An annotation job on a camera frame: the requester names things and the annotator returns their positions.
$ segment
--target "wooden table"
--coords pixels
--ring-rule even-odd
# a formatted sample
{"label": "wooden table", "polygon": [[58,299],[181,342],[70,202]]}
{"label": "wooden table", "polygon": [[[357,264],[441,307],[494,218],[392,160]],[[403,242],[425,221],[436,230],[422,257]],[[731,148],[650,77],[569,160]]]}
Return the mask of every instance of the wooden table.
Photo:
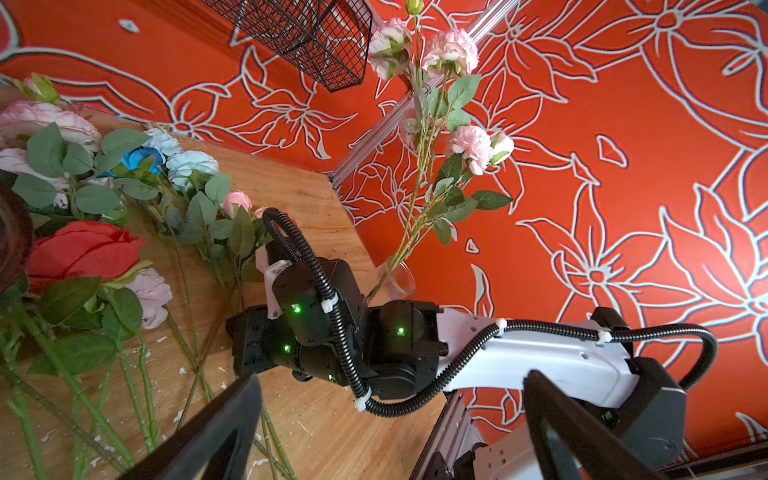
{"label": "wooden table", "polygon": [[[14,97],[13,92],[0,91],[0,104],[5,105]],[[98,113],[91,122],[102,134],[117,127],[141,128]],[[342,258],[349,263],[363,292],[375,283],[374,266],[326,177],[213,144],[187,138],[181,138],[180,142],[187,150],[213,155],[222,172],[233,174],[233,189],[245,191],[254,205],[286,211],[299,224],[318,255]],[[142,247],[141,256],[153,260],[154,268],[171,285],[174,299],[169,303],[169,310],[191,345],[187,299],[173,250],[154,238],[141,222],[134,221],[129,227],[148,240]],[[183,262],[190,287],[189,302],[202,345],[214,321],[226,316],[226,308],[212,275],[199,256],[189,250],[184,253]],[[247,302],[266,302],[262,285],[248,289]],[[192,367],[167,324],[145,334],[151,351],[148,366],[154,384],[157,421],[162,434],[170,437],[177,426],[174,418],[184,407],[192,385]],[[222,327],[205,368],[216,394],[234,381],[230,347],[230,338]],[[22,371],[33,355],[32,351],[22,352]],[[181,374],[180,369],[185,369],[186,373]],[[103,369],[83,376],[82,383],[91,398],[95,397],[102,376]],[[134,377],[140,388],[138,371],[134,372]],[[67,411],[71,408],[70,394],[61,380],[44,376],[29,378],[35,388],[57,405]],[[288,369],[282,367],[259,375],[259,380],[278,435],[299,478],[408,478],[444,405],[439,396],[421,411],[405,418],[381,419],[357,412],[353,394],[348,389],[317,379],[300,384]],[[20,424],[6,404],[8,394],[7,383],[0,381],[0,472],[3,478],[34,478]],[[29,404],[49,477],[69,478],[72,471],[71,434],[31,399]],[[203,406],[204,398],[198,390],[190,414],[199,412]],[[136,458],[143,458],[146,450],[141,432],[124,379],[117,368],[112,376],[111,397],[104,414],[135,452]],[[89,459],[96,459],[95,453],[89,451],[88,454]],[[268,464],[256,465],[260,458],[258,452],[252,452],[246,470],[248,479],[271,478]],[[116,476],[117,472],[101,460],[95,462],[89,475],[90,478]]]}

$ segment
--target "black wire mesh basket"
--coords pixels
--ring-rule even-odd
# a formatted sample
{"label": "black wire mesh basket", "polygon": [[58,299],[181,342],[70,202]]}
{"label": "black wire mesh basket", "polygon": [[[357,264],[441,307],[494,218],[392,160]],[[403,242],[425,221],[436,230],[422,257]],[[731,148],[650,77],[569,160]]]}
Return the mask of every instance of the black wire mesh basket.
{"label": "black wire mesh basket", "polygon": [[366,0],[203,2],[329,91],[362,83],[373,19]]}

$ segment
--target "flower bouquet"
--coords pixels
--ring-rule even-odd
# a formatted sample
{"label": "flower bouquet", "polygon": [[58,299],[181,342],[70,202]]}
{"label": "flower bouquet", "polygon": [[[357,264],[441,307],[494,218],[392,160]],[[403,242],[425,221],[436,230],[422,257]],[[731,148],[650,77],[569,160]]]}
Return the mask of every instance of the flower bouquet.
{"label": "flower bouquet", "polygon": [[[444,245],[454,224],[475,210],[497,210],[512,202],[492,190],[465,195],[472,178],[483,175],[510,156],[515,144],[503,131],[487,132],[472,124],[464,107],[472,101],[481,75],[477,46],[461,29],[438,31],[425,40],[419,24],[423,2],[407,2],[409,17],[392,18],[373,32],[369,60],[384,81],[404,75],[413,88],[414,108],[399,125],[400,137],[415,154],[417,175],[408,204],[405,229],[370,302],[397,266],[434,230]],[[414,31],[409,27],[413,20]],[[438,143],[445,138],[445,160],[435,172]]]}
{"label": "flower bouquet", "polygon": [[[0,112],[0,184],[23,200],[16,201],[31,218],[26,240],[31,242],[33,229],[38,240],[30,246],[25,271],[0,293],[0,373],[12,385],[11,407],[38,478],[47,474],[27,396],[72,431],[73,478],[88,472],[86,445],[122,473],[135,463],[134,456],[101,411],[114,364],[121,367],[144,444],[152,452],[160,429],[143,330],[168,321],[193,367],[194,383],[175,420],[181,427],[198,385],[208,402],[214,397],[204,366],[225,318],[215,322],[201,345],[190,311],[193,342],[187,344],[164,308],[173,298],[170,287],[150,268],[152,262],[139,256],[145,241],[124,229],[131,212],[146,215],[158,237],[175,250],[187,299],[180,245],[202,256],[224,298],[237,293],[239,306],[230,305],[232,314],[244,307],[243,284],[263,279],[254,252],[271,238],[260,211],[253,211],[243,192],[230,192],[230,175],[221,174],[210,155],[182,150],[176,138],[159,128],[117,129],[102,137],[86,118],[59,106],[61,97],[49,79],[34,74],[15,83],[31,101],[16,101]],[[22,372],[17,354],[27,336],[40,353]],[[104,366],[104,377],[93,399],[83,391],[80,376],[99,366]],[[141,372],[143,398],[132,367]],[[73,396],[72,414],[25,381],[37,375],[64,381]],[[91,417],[90,432],[81,426],[81,409]],[[273,441],[281,459],[271,455],[269,441],[254,444],[270,460],[275,477],[279,472],[295,478],[266,408],[263,412],[264,437]],[[94,440],[101,434],[104,444]]]}

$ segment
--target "red rose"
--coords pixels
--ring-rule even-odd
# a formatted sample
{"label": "red rose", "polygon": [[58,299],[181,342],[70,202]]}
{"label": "red rose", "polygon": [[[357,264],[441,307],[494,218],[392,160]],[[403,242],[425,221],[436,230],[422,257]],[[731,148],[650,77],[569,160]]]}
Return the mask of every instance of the red rose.
{"label": "red rose", "polygon": [[35,242],[27,274],[33,292],[47,285],[79,276],[112,280],[139,261],[139,247],[146,241],[106,223],[80,221],[60,229],[53,237]]}

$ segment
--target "vase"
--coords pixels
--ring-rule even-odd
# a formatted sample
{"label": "vase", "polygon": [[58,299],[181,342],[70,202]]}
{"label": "vase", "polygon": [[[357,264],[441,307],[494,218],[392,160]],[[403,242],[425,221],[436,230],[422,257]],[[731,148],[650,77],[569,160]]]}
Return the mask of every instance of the vase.
{"label": "vase", "polygon": [[404,300],[416,291],[416,281],[413,273],[405,262],[400,262],[390,268],[393,258],[376,267],[379,283],[366,297],[369,305],[383,305],[390,300]]}

